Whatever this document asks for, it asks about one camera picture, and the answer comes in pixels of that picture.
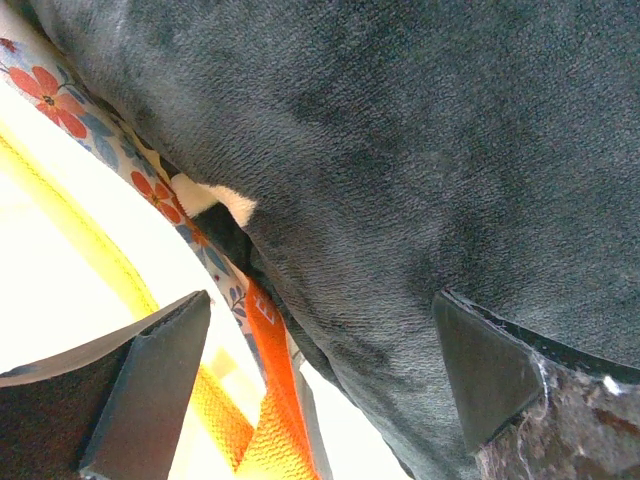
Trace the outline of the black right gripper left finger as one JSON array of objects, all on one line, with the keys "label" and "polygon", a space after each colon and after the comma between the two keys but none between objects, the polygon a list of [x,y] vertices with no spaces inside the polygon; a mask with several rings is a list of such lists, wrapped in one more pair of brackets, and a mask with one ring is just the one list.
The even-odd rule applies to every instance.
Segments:
[{"label": "black right gripper left finger", "polygon": [[168,478],[210,317],[208,293],[195,291],[2,373],[2,478]]}]

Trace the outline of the beige canvas tote bag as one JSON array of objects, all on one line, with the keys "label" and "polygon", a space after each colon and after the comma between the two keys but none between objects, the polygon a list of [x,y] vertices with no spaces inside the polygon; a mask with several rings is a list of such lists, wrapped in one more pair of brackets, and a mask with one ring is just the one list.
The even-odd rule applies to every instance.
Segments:
[{"label": "beige canvas tote bag", "polygon": [[1,9],[1,375],[204,290],[210,323],[166,479],[400,479],[274,304],[181,208],[158,156]]}]

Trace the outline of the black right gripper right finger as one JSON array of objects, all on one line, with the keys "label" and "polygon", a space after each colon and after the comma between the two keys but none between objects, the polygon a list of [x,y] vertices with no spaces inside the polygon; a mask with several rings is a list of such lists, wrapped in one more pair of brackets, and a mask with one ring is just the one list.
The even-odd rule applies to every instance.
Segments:
[{"label": "black right gripper right finger", "polygon": [[638,478],[638,369],[551,340],[450,290],[435,295],[433,316],[482,478]]}]

